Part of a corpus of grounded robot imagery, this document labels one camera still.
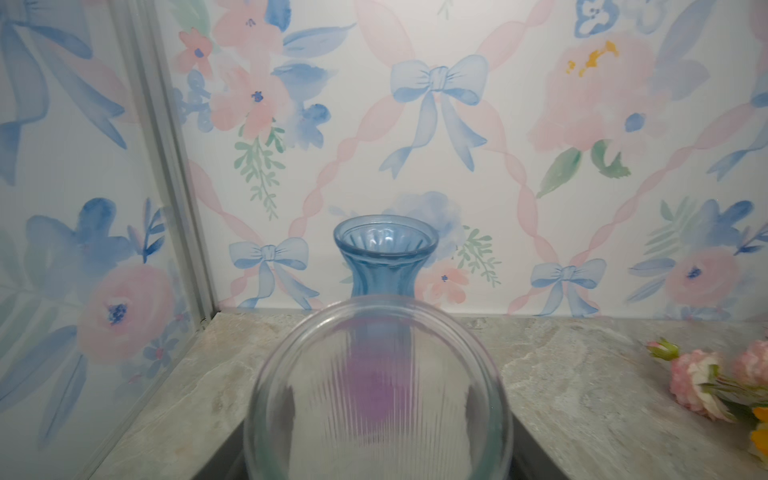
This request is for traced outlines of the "clear ribbed glass vase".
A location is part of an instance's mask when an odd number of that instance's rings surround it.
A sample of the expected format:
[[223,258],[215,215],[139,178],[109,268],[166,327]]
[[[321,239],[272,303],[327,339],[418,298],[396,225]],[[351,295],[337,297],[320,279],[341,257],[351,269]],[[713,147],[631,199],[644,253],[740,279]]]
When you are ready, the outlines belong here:
[[244,421],[252,479],[504,479],[513,420],[480,341],[396,296],[334,304],[266,359]]

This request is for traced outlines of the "pink rose stem with leaves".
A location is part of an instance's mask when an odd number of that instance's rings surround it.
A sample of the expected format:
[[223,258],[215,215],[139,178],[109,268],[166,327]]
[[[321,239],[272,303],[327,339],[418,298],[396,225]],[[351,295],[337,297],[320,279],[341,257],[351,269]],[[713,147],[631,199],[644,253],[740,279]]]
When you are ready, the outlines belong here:
[[710,420],[767,422],[767,342],[757,340],[732,363],[714,351],[684,353],[661,338],[645,345],[669,364],[669,390],[678,404]]

